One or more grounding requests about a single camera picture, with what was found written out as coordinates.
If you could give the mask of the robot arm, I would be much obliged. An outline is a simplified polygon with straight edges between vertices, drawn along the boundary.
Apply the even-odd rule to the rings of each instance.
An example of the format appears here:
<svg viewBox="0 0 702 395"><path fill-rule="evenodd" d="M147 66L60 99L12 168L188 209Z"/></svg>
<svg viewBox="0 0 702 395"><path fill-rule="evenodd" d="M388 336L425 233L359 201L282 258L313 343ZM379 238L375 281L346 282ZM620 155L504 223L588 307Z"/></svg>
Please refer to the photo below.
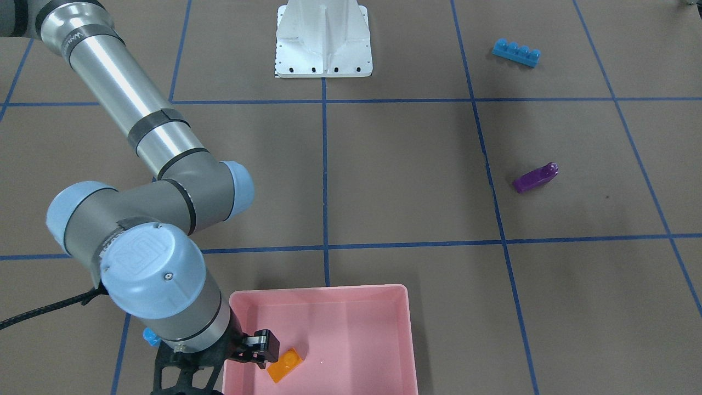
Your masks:
<svg viewBox="0 0 702 395"><path fill-rule="evenodd" d="M63 188L119 190L151 173L75 73L42 42L2 38L2 318L81 294L90 276L44 217ZM98 296L2 330L3 394L148 394L156 348Z"/></svg>

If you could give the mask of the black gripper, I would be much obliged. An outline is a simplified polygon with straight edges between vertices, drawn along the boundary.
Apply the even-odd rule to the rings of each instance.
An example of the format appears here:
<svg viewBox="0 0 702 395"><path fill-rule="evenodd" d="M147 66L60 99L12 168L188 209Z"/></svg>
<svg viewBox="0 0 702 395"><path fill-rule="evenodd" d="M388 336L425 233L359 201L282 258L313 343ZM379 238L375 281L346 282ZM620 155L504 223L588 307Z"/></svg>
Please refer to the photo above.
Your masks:
<svg viewBox="0 0 702 395"><path fill-rule="evenodd" d="M279 360L280 342L271 330L258 330L253 335L243 335L235 313L231 315L225 332L213 345L200 352L175 352L161 342L155 358L155 373L151 394L221 394L214 390L225 361L235 358L244 363L276 363ZM163 371L177 370L178 377L170 387L163 385ZM195 374L212 368L204 387L195 387Z"/></svg>

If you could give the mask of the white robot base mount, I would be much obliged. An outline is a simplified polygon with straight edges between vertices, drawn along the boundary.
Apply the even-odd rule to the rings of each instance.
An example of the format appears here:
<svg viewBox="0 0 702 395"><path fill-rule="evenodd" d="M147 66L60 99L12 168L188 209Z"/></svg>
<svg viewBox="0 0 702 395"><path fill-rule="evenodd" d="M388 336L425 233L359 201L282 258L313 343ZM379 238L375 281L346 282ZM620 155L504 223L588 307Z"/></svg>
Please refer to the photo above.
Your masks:
<svg viewBox="0 0 702 395"><path fill-rule="evenodd" d="M373 73L368 10L356 1L289 1L276 11L277 78Z"/></svg>

